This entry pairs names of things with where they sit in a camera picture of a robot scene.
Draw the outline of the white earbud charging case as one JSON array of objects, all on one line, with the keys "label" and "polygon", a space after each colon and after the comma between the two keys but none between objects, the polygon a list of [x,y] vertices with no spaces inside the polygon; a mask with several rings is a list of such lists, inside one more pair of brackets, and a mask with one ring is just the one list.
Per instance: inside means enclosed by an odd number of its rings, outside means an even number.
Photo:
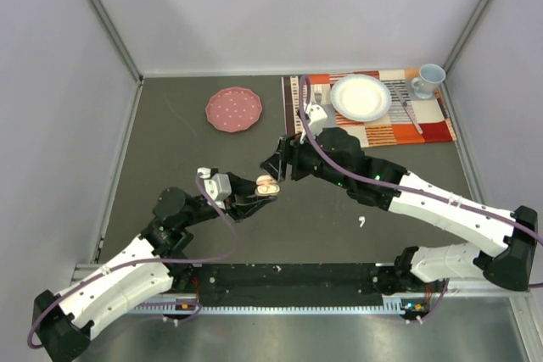
[{"label": "white earbud charging case", "polygon": [[280,186],[270,175],[260,175],[255,184],[255,194],[260,197],[276,196],[280,192]]}]

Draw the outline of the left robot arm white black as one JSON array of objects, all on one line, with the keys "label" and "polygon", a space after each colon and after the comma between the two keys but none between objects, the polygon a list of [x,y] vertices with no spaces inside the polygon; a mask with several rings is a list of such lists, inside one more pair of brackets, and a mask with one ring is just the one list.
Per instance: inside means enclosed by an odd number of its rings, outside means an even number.
[{"label": "left robot arm white black", "polygon": [[44,349],[53,361],[72,361],[103,329],[139,304],[163,293],[183,291],[193,269],[220,256],[188,259],[189,227],[217,217],[228,227],[276,200],[280,187],[269,175],[250,181],[232,173],[201,168],[198,196],[168,187],[158,197],[148,225],[110,261],[60,292],[46,290],[33,304],[27,337],[31,349]]}]

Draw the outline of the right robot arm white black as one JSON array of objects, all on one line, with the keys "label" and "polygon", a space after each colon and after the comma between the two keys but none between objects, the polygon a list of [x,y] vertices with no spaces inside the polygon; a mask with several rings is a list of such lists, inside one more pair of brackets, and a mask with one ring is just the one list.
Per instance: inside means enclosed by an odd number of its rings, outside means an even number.
[{"label": "right robot arm white black", "polygon": [[530,286],[538,215],[525,206],[494,209],[447,192],[405,167],[365,155],[359,140],[327,128],[314,143],[299,134],[282,136],[260,167],[276,181],[308,175],[343,188],[359,204],[421,220],[463,239],[441,248],[406,248],[395,260],[398,284],[485,278],[510,291]]}]

